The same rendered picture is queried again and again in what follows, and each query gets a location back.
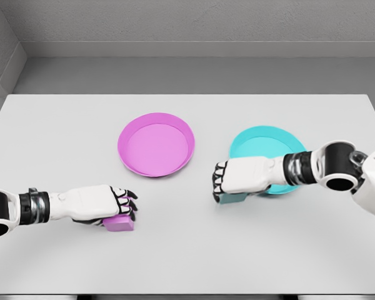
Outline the pink block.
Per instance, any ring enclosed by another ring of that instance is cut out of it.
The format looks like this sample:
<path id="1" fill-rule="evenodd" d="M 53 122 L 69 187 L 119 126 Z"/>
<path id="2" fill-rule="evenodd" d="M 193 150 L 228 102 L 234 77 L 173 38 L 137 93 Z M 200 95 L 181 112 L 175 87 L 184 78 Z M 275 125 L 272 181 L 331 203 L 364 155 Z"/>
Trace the pink block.
<path id="1" fill-rule="evenodd" d="M 124 205 L 124 207 L 131 208 L 130 214 L 116 214 L 115 216 L 102 220 L 102 225 L 110 232 L 133 231 L 135 210 L 131 205 Z"/>

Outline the pink plate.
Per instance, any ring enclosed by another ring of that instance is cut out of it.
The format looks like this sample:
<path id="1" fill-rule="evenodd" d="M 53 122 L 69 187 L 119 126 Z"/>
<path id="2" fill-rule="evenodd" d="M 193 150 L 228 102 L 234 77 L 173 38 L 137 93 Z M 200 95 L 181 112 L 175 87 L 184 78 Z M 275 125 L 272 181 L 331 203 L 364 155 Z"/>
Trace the pink plate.
<path id="1" fill-rule="evenodd" d="M 120 160 L 150 178 L 171 175 L 192 158 L 196 140 L 189 124 L 173 114 L 152 112 L 130 121 L 117 141 Z"/>

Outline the teal plate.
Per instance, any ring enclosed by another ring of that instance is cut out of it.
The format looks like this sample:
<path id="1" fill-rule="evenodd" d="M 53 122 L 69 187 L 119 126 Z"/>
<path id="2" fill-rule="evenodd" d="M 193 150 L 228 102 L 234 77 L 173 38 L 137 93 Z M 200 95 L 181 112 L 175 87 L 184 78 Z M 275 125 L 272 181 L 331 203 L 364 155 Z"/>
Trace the teal plate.
<path id="1" fill-rule="evenodd" d="M 254 126 L 245 129 L 234 138 L 229 148 L 229 159 L 254 156 L 268 158 L 266 174 L 271 186 L 262 193 L 282 195 L 299 188 L 289 185 L 284 180 L 284 156 L 305 150 L 302 142 L 290 132 L 274 126 Z"/>

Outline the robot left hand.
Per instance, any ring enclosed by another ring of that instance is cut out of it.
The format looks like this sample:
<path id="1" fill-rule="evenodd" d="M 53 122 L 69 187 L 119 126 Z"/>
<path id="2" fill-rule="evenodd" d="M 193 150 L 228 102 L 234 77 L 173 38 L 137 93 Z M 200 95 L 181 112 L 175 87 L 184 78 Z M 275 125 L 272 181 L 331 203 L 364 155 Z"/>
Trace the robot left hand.
<path id="1" fill-rule="evenodd" d="M 107 184 L 72 189 L 65 193 L 69 216 L 76 223 L 101 226 L 103 220 L 117 215 L 136 220 L 138 197 L 130 190 Z"/>

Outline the teal block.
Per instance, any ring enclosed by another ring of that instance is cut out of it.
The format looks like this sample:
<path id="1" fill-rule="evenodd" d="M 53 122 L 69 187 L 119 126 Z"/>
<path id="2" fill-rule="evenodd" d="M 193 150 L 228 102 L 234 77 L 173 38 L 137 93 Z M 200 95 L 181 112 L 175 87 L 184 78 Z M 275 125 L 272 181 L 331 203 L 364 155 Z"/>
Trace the teal block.
<path id="1" fill-rule="evenodd" d="M 238 194 L 228 194 L 224 193 L 219 196 L 219 204 L 231 204 L 231 203 L 240 203 L 243 202 L 247 193 L 238 193 Z"/>

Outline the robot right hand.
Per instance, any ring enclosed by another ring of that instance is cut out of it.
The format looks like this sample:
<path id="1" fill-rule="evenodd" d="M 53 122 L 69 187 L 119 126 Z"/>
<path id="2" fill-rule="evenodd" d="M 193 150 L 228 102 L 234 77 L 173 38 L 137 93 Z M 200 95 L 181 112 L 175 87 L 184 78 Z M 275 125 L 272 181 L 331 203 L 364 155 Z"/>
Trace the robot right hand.
<path id="1" fill-rule="evenodd" d="M 212 195 L 217 203 L 225 194 L 259 194 L 269 189 L 269 159 L 261 156 L 231 158 L 216 164 Z"/>

